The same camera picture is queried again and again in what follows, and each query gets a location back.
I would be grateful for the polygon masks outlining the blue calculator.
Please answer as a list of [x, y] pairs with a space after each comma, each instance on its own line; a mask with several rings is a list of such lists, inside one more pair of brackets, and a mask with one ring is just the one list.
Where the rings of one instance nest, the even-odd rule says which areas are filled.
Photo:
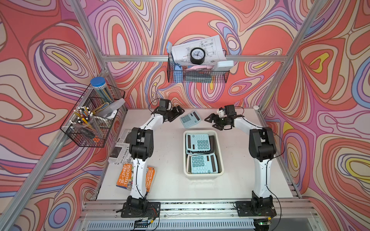
[[180, 117], [180, 121], [183, 124], [184, 128], [190, 128], [201, 122], [200, 115], [193, 111], [185, 116]]
[[191, 174], [216, 174], [219, 173], [215, 153], [195, 155], [189, 157]]

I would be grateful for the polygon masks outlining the blue calculator corner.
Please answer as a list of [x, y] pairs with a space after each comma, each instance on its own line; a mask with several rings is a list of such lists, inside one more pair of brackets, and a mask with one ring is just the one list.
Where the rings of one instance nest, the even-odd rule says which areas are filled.
[[186, 149], [190, 152], [207, 152], [211, 150], [210, 138], [208, 134], [187, 134]]

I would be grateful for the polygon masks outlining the cream plastic storage box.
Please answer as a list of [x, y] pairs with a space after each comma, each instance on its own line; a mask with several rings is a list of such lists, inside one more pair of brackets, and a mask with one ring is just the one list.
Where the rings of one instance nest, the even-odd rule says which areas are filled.
[[[215, 148], [214, 153], [216, 155], [216, 159], [217, 159], [217, 162], [218, 162], [219, 173], [216, 173], [216, 174], [191, 174], [189, 157], [190, 156], [195, 156], [195, 155], [209, 154], [209, 151], [207, 151], [207, 152], [196, 152], [196, 153], [187, 151], [185, 138], [186, 138], [186, 135], [188, 133], [189, 134], [208, 134], [209, 136], [215, 136], [216, 148]], [[183, 148], [184, 174], [188, 178], [190, 178], [190, 179], [215, 179], [215, 178], [220, 177], [220, 176], [223, 175], [225, 170], [224, 170], [221, 148], [220, 148], [220, 145], [219, 145], [219, 139], [218, 139], [218, 135], [217, 135], [216, 131], [214, 131], [214, 130], [187, 130], [187, 131], [184, 132], [184, 135], [183, 135], [183, 145], [184, 145], [184, 148]]]

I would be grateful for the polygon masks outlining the black calculator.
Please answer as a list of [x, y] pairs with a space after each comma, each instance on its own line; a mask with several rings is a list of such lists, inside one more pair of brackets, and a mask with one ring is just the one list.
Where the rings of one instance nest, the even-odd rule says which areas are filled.
[[211, 153], [214, 153], [215, 152], [215, 148], [216, 148], [216, 139], [215, 139], [215, 136], [209, 136], [209, 140], [210, 140], [210, 151], [209, 151], [209, 154], [211, 154]]

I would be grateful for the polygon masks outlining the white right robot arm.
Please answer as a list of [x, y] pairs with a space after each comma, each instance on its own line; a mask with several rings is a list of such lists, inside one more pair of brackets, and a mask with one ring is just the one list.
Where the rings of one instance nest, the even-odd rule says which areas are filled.
[[212, 123], [220, 131], [225, 130], [225, 126], [230, 126], [249, 135], [249, 153], [255, 167], [251, 207], [255, 210], [273, 207], [273, 197], [269, 189], [270, 170], [277, 148], [272, 129], [255, 125], [236, 114], [220, 117], [212, 113], [204, 121]]

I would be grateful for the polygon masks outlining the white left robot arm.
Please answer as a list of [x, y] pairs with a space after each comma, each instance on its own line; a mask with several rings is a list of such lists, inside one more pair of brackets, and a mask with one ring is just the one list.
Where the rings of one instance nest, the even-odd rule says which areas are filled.
[[167, 106], [158, 106], [146, 123], [140, 127], [134, 127], [131, 131], [129, 153], [133, 159], [133, 186], [127, 198], [127, 206], [135, 210], [146, 210], [146, 173], [147, 160], [154, 152], [154, 129], [164, 122], [172, 122], [185, 110], [181, 106], [170, 109]]

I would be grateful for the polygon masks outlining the white box in basket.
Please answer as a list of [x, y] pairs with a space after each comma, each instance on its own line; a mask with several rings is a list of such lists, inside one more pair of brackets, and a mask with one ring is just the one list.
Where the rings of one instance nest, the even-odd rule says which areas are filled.
[[232, 60], [225, 60], [217, 62], [212, 71], [229, 71], [234, 66], [234, 61]]

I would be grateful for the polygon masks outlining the grey stapler in basket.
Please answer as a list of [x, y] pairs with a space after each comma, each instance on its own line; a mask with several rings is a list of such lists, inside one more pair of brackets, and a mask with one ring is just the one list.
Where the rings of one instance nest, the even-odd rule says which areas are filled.
[[118, 110], [125, 104], [125, 100], [123, 98], [116, 100], [109, 104], [107, 107], [105, 107], [103, 110], [96, 113], [96, 116], [112, 120]]

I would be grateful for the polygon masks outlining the newspaper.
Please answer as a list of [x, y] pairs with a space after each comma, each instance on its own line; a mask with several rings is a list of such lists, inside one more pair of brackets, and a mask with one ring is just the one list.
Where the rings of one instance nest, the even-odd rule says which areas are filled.
[[113, 148], [108, 162], [110, 164], [126, 164], [132, 161], [131, 154], [129, 152], [130, 140], [131, 140], [131, 131], [130, 129], [124, 129], [120, 137]]

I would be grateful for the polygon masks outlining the black round clock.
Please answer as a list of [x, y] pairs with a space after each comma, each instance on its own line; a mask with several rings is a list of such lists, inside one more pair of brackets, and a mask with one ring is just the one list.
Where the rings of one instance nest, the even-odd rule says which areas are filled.
[[190, 62], [195, 65], [201, 65], [204, 63], [206, 57], [205, 51], [200, 48], [196, 47], [193, 48], [190, 52]]

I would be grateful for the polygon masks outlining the blue lid pencil jar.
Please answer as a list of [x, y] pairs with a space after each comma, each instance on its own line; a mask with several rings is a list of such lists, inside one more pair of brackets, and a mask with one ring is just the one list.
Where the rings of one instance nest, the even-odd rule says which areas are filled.
[[110, 89], [108, 88], [105, 78], [95, 77], [90, 80], [90, 84], [105, 103], [112, 103], [114, 101], [114, 98]]

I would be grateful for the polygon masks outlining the white paper drawing sheet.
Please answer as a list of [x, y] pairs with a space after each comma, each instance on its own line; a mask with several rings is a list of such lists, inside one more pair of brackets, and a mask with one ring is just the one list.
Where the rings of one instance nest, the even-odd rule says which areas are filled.
[[172, 58], [180, 65], [215, 65], [225, 61], [219, 36], [196, 40], [172, 47]]

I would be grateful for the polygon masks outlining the colourful children's book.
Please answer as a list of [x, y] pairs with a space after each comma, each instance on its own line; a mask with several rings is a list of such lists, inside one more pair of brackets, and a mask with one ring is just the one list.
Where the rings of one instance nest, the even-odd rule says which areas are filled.
[[[154, 167], [147, 168], [146, 182], [145, 182], [147, 192], [150, 192], [151, 185], [155, 178], [155, 174], [156, 174], [156, 168]], [[131, 190], [132, 185], [133, 185], [133, 177], [134, 177], [133, 165], [131, 163], [125, 163], [122, 167], [122, 171], [119, 175], [116, 186], [127, 189], [127, 190]]]

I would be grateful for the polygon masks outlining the clear cup of pencils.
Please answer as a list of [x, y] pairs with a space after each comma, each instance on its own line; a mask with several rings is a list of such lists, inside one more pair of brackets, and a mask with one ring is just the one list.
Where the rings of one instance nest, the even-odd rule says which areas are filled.
[[76, 107], [72, 111], [72, 118], [69, 122], [75, 131], [90, 139], [103, 138], [103, 132], [98, 125], [98, 121], [88, 107]]

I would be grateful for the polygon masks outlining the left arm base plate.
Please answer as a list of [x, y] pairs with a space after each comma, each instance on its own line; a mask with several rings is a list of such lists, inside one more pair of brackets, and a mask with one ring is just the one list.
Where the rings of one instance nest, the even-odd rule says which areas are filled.
[[160, 215], [160, 202], [126, 202], [120, 210], [122, 218], [157, 218]]

